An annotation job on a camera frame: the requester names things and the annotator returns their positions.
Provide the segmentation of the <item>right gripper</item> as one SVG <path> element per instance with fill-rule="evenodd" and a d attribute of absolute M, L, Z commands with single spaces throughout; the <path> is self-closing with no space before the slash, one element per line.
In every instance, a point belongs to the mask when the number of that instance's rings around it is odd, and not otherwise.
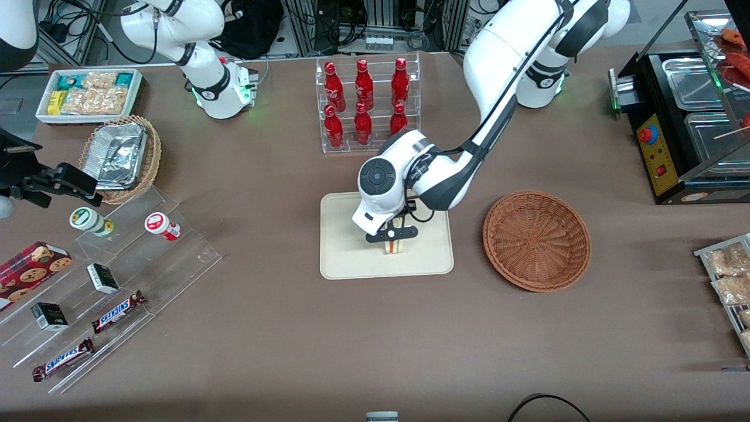
<path fill-rule="evenodd" d="M 34 142 L 1 130 L 2 195 L 48 208 L 56 177 L 59 184 L 73 190 L 70 196 L 93 207 L 101 206 L 104 198 L 96 192 L 96 178 L 71 164 L 59 164 L 57 168 L 42 165 L 36 157 L 40 149 Z"/>

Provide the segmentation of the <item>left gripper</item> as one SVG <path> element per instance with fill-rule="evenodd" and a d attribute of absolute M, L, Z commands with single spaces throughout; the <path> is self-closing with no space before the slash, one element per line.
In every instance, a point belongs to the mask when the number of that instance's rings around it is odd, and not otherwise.
<path fill-rule="evenodd" d="M 408 214 L 398 214 L 392 219 L 392 213 L 377 213 L 366 201 L 360 201 L 358 208 L 354 211 L 353 222 L 365 233 L 368 243 L 396 242 L 399 240 L 413 239 L 420 233 L 418 227 L 411 226 Z M 389 225 L 381 229 L 388 221 Z"/>

